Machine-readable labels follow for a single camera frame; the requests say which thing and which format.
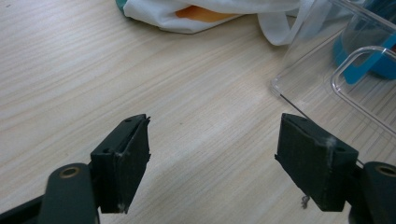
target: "blue object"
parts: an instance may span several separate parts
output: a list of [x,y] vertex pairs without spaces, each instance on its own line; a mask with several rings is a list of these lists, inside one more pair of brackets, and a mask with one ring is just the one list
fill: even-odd
[[[366,1],[363,7],[388,21],[393,23],[396,22],[396,0],[369,0]],[[361,19],[361,22],[359,22],[357,19],[359,18],[355,18],[355,26],[349,24],[344,33],[350,32],[351,30],[359,31],[373,28],[373,25],[371,25],[371,27],[367,26],[367,21],[365,19]],[[342,35],[338,36],[333,45],[333,57],[335,62],[340,65],[347,58],[347,56],[352,53],[352,50],[370,45],[380,45],[385,49],[394,49],[396,47],[396,34],[389,34],[389,36],[384,37],[385,41],[383,43],[377,44],[377,39],[374,39],[373,37],[370,39],[370,36],[365,36],[362,34],[359,36],[344,36],[345,39],[343,39]],[[355,38],[367,39],[363,39],[363,41],[359,42],[356,41]],[[384,56],[380,52],[375,52],[369,55],[368,58],[364,60],[364,62],[359,64],[352,63],[344,71],[346,83],[355,84],[359,79],[361,79],[361,77],[364,76],[364,74],[369,71],[372,71],[381,77],[396,79],[396,62]]]

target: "clear plastic container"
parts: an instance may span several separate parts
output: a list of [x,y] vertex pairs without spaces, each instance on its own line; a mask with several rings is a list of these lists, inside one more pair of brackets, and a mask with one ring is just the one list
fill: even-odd
[[396,165],[395,18],[396,1],[317,0],[272,80],[363,162]]

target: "white cloth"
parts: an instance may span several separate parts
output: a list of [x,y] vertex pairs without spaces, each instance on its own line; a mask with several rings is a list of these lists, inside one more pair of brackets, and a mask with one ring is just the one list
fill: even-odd
[[[260,27],[274,45],[289,44],[314,0],[117,0],[126,17],[165,31],[193,34],[244,14],[258,14]],[[292,27],[287,13],[297,13]]]

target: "light wood grain surface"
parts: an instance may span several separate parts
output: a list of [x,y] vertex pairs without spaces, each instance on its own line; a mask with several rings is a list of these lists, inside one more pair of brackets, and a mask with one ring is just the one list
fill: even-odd
[[0,212],[146,113],[151,160],[127,215],[102,223],[347,223],[321,213],[275,161],[270,91],[285,48],[256,17],[196,35],[123,17],[112,0],[0,1]]

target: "black plastic jaw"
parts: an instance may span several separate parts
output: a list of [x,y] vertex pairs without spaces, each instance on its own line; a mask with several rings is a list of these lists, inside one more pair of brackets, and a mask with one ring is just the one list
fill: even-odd
[[358,151],[309,119],[283,114],[276,159],[322,211],[342,211]]
[[102,213],[127,213],[150,157],[148,125],[146,115],[125,119],[91,153]]

